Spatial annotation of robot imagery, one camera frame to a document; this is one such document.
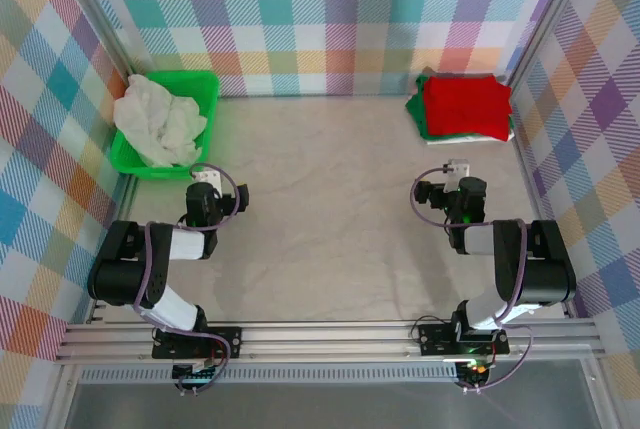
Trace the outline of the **white t-shirt with red print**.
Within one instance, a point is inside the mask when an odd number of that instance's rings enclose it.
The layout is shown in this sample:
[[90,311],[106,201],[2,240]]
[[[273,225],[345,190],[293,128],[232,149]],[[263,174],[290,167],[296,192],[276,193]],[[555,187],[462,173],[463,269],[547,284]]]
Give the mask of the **white t-shirt with red print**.
[[115,101],[114,122],[149,167],[190,166],[202,150],[195,139],[206,128],[191,97],[174,96],[160,84],[134,74],[123,97]]

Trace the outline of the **folded white t-shirt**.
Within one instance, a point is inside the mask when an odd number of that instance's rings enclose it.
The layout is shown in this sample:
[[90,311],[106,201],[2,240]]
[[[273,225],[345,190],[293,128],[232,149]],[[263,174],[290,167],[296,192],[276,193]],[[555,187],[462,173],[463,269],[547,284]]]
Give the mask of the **folded white t-shirt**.
[[434,136],[426,139],[427,145],[448,145],[480,142],[499,142],[499,139],[479,134],[458,134],[450,136]]

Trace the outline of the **green plastic basket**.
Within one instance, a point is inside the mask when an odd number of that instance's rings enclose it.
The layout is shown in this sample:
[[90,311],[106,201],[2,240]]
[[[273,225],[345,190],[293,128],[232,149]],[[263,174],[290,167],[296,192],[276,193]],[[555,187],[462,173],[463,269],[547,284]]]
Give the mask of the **green plastic basket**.
[[[196,162],[204,162],[209,153],[218,102],[219,80],[217,76],[210,71],[202,70],[155,71],[143,76],[160,84],[174,96],[191,97],[196,101],[200,114],[207,118],[205,130],[195,139],[196,146],[202,150]],[[189,177],[189,168],[194,164],[167,168],[149,167],[143,163],[138,153],[118,129],[111,146],[110,162],[122,174],[149,180],[187,179]]]

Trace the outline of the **grey metal panel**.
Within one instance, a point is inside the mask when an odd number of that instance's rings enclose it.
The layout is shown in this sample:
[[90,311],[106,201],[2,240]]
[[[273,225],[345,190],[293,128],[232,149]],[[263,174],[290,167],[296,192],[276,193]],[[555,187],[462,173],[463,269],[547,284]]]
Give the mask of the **grey metal panel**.
[[503,402],[446,384],[83,385],[65,429],[601,429],[584,402]]

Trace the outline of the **aluminium side rail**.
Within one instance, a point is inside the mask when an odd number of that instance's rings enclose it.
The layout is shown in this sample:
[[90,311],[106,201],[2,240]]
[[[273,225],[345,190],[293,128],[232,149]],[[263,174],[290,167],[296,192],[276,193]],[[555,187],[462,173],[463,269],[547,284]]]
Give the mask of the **aluminium side rail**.
[[[538,92],[542,95],[541,101],[537,100]],[[516,145],[531,186],[535,212],[542,219],[555,220],[566,247],[572,248],[583,236],[582,227],[572,208],[553,143],[568,131],[566,119],[554,115],[559,105],[547,82],[539,91],[526,82],[521,83],[514,89],[512,100]]]
[[[117,205],[115,219],[128,219],[133,205],[139,180],[133,175],[127,175],[125,184],[121,191],[121,199]],[[102,322],[102,311],[106,304],[102,301],[93,300],[86,311],[85,324]]]

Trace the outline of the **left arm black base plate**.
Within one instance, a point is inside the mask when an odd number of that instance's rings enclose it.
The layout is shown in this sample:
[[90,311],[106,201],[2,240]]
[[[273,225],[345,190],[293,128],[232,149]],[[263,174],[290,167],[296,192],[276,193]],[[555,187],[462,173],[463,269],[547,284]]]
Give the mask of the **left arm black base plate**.
[[208,327],[206,333],[211,337],[180,335],[154,329],[152,332],[153,359],[237,359],[242,344],[242,329],[239,326]]

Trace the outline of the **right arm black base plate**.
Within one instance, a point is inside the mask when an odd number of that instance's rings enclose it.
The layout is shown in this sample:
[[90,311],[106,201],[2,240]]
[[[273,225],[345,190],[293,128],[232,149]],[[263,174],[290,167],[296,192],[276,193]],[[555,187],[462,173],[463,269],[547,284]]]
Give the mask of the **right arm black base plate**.
[[508,355],[509,341],[504,330],[464,330],[452,323],[418,325],[418,342],[422,356],[492,356]]

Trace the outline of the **aluminium mounting rail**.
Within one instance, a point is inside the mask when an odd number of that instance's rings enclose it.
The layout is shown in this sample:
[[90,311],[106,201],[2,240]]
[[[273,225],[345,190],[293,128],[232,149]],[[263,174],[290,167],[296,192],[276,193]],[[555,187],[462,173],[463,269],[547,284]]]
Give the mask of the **aluminium mounting rail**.
[[[242,322],[232,339],[237,363],[346,363],[580,359],[601,356],[604,345],[590,319],[532,319],[509,327],[502,343],[465,353],[438,349],[425,356],[418,327],[410,321]],[[145,323],[71,325],[56,360],[60,364],[154,363],[156,342]]]

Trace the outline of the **aluminium frame post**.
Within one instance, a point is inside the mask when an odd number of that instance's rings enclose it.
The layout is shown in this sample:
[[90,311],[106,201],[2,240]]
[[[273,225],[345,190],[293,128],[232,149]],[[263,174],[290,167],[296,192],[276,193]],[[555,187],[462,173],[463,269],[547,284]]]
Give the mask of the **aluminium frame post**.
[[569,0],[525,0],[499,67],[515,95],[532,70],[543,42],[557,24]]
[[113,26],[110,24],[105,11],[99,0],[77,0],[85,17],[90,22],[97,37],[103,43],[106,52],[113,61],[119,74],[125,82],[133,73],[133,66],[126,55],[123,46],[116,35]]

